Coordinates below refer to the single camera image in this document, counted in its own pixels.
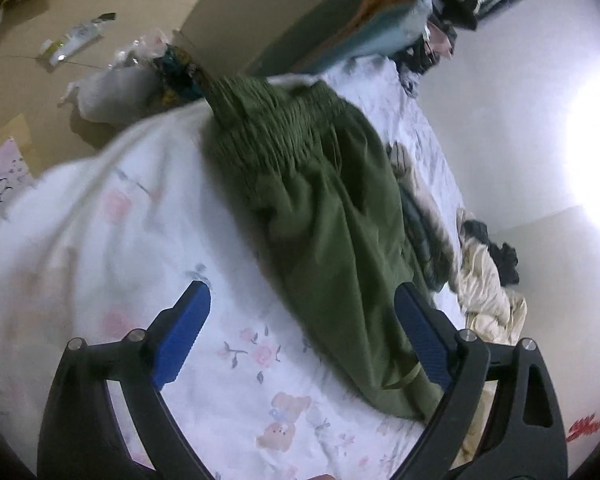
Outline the green pants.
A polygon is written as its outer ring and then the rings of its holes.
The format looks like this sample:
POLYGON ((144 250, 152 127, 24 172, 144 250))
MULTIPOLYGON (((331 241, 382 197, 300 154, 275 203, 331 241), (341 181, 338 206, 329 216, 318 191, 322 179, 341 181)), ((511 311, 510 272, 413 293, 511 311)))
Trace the green pants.
POLYGON ((207 146, 259 220, 288 308, 314 346, 386 414, 427 420, 441 400, 394 312, 427 288, 400 192, 364 114, 324 82, 213 81, 207 146))

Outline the cream crumpled blanket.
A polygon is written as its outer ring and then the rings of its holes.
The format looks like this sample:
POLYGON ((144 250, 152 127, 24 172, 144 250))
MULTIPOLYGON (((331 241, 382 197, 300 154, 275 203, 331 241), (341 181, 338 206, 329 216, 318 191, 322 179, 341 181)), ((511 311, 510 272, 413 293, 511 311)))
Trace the cream crumpled blanket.
POLYGON ((528 306, 524 296, 501 285, 500 274, 486 244, 469 235, 464 222, 475 216, 456 212, 460 241, 453 289, 466 315, 466 327, 486 342, 514 346, 520 339, 528 306))

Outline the white floral bed sheet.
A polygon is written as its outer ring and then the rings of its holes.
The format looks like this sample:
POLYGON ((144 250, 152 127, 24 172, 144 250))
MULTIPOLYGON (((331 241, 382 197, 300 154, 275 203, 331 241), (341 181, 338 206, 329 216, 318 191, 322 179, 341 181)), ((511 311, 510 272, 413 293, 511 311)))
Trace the white floral bed sheet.
POLYGON ((198 102, 46 171, 0 219, 0 433, 36 462, 67 342, 117 341, 205 282, 211 312, 163 399, 219 479, 387 479, 422 433, 371 408, 283 305, 201 151, 198 102))

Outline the folded beige and teal clothes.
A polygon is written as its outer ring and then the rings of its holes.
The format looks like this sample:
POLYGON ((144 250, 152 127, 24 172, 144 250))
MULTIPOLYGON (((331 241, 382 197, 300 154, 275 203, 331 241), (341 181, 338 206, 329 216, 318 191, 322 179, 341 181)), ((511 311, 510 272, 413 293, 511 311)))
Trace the folded beige and teal clothes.
POLYGON ((405 233, 412 243, 422 276, 430 292, 450 284, 456 251, 440 209, 406 147, 396 142, 387 148, 398 184, 405 233))

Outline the white plastic bag on floor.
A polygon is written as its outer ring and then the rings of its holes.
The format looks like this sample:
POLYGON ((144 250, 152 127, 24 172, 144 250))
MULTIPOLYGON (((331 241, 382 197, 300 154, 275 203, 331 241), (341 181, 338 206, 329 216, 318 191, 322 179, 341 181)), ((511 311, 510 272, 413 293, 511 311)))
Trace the white plastic bag on floor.
POLYGON ((162 87, 155 62, 168 50, 168 37, 158 28, 114 52, 104 70, 70 82, 58 105, 72 104, 94 124, 128 126, 143 118, 162 87))

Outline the white tube package on floor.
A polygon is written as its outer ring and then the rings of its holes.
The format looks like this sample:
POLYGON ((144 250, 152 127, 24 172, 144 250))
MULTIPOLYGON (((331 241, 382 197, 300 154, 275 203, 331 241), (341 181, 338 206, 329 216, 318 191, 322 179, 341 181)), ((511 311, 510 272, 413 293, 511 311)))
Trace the white tube package on floor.
POLYGON ((105 26, 114 22, 116 18, 116 12, 108 12, 100 14, 91 21, 77 24, 59 39, 45 40, 40 47, 38 57, 47 62, 50 67, 56 67, 59 63, 67 61, 79 50, 99 40, 105 26))

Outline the teal bed headboard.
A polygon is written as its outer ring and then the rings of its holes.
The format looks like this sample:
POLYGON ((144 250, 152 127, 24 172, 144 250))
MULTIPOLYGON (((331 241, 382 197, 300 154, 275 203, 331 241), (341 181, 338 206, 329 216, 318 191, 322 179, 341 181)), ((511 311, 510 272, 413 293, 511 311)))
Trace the teal bed headboard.
POLYGON ((250 76, 319 74, 361 56, 390 56, 425 32, 431 0, 323 0, 267 46, 250 76))

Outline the dark clothes near wall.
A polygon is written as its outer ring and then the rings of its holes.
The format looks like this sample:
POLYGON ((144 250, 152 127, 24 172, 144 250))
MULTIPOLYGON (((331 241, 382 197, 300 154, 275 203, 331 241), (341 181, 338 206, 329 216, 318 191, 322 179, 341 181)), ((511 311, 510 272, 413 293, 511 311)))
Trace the dark clothes near wall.
POLYGON ((489 255, 498 269, 501 285, 503 287, 518 285, 520 277, 517 271, 519 260, 516 249, 507 243, 503 243, 501 246, 493 243, 489 237, 488 227, 479 220, 466 220, 463 222, 463 228, 469 237, 486 245, 489 255))

